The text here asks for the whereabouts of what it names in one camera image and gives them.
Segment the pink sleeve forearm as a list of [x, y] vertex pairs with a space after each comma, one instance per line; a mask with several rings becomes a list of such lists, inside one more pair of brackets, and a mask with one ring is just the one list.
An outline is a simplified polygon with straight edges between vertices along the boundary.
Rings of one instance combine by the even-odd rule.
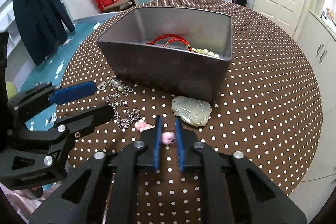
[[55, 191], [49, 188], [43, 190], [40, 198], [31, 198], [28, 190], [9, 190], [2, 184], [1, 190], [25, 223], [29, 223], [28, 217]]

